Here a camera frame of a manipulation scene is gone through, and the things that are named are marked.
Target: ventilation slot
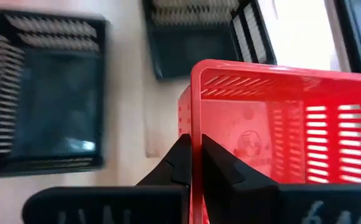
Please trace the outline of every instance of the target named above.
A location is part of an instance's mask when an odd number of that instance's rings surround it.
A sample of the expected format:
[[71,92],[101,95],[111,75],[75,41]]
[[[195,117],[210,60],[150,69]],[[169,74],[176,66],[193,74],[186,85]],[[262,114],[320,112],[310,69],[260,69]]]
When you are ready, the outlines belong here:
[[211,90],[211,91],[207,92],[205,95],[206,96],[211,95],[212,93],[215,93],[216,91],[218,91],[218,90]]
[[361,106],[340,105],[338,110],[340,179],[361,183]]
[[82,21],[6,16],[9,23],[26,32],[45,32],[49,34],[73,34],[96,37],[96,29]]
[[284,176],[284,150],[287,150],[287,147],[284,145],[284,140],[286,135],[284,134],[284,116],[283,110],[279,107],[278,104],[271,105],[270,117],[271,125],[273,127],[272,133],[272,144],[273,144],[273,165],[276,167],[275,174],[281,179]]
[[308,106],[305,111],[307,179],[311,182],[325,184],[329,182],[327,108],[325,106]]
[[240,17],[236,16],[233,20],[233,26],[235,27],[237,41],[240,46],[241,54],[245,62],[252,62],[250,50],[247,45],[243,27],[241,26]]
[[4,63],[0,80],[0,153],[8,153],[14,139],[17,97],[23,66],[20,59],[24,57],[24,52],[9,44],[4,44],[3,49],[5,53],[3,53]]
[[226,24],[232,19],[237,0],[168,1],[153,0],[151,19],[158,26]]
[[232,83],[234,83],[234,82],[238,81],[239,79],[241,79],[241,78],[240,78],[240,77],[236,77],[236,78],[234,78],[234,79],[230,80],[229,82],[227,82],[227,83],[225,84],[225,86],[230,86],[230,84],[232,84]]
[[248,30],[250,31],[250,35],[253,40],[256,56],[258,57],[258,63],[264,63],[266,61],[265,47],[263,46],[260,30],[258,29],[255,13],[251,4],[244,8],[244,14],[247,21]]
[[219,95],[221,95],[222,93],[225,93],[227,90],[220,90],[220,91],[218,91],[218,92],[216,92],[214,95],[215,96],[219,96]]
[[210,79],[208,82],[204,83],[204,85],[208,85],[211,84],[213,81],[217,80],[219,77],[214,77],[212,79]]
[[301,122],[301,106],[299,103],[290,101],[287,106],[288,116],[288,149],[289,149],[289,172],[291,175],[290,180],[299,181],[304,178],[304,157],[302,139],[302,127]]
[[221,80],[219,80],[215,85],[220,85],[222,84],[224,81],[228,80],[230,77],[225,77],[225,78],[222,78]]
[[50,34],[19,34],[20,39],[33,47],[98,51],[99,46],[91,38],[64,37]]

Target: white floor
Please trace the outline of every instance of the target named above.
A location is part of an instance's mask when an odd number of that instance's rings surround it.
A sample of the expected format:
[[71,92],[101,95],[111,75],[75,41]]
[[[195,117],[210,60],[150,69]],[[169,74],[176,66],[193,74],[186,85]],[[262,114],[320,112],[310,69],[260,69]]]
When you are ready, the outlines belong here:
[[[337,69],[324,1],[275,2],[278,18],[271,1],[260,0],[279,64]],[[177,99],[188,81],[155,81],[139,1],[0,0],[0,5],[103,14],[112,25],[112,63],[106,97],[106,169],[0,179],[0,224],[21,223],[24,201],[48,187],[133,185],[144,177],[177,139]]]

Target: red basket side panel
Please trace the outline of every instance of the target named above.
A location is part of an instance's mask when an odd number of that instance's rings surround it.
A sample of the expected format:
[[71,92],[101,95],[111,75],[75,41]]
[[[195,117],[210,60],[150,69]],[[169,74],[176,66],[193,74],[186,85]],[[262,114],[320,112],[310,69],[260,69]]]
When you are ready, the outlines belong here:
[[268,103],[272,140],[270,177],[279,183],[305,183],[304,121],[301,101]]
[[202,100],[202,132],[264,175],[271,172],[265,102]]
[[178,128],[179,136],[192,133],[190,87],[188,87],[178,100]]
[[361,183],[361,92],[307,101],[306,180]]

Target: logo on basket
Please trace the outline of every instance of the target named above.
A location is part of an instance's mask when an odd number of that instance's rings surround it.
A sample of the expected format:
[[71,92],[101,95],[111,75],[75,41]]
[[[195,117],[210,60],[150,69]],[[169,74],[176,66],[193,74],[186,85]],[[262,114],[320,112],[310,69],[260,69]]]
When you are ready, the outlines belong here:
[[256,131],[245,131],[238,138],[235,155],[238,157],[255,157],[261,154],[262,140]]
[[[311,205],[311,209],[308,211],[307,216],[303,218],[301,224],[322,224],[322,218],[319,215],[315,215],[318,209],[324,205],[323,201],[316,201]],[[352,213],[350,211],[342,211],[338,217],[336,224],[352,224]],[[361,224],[361,215],[356,224]]]

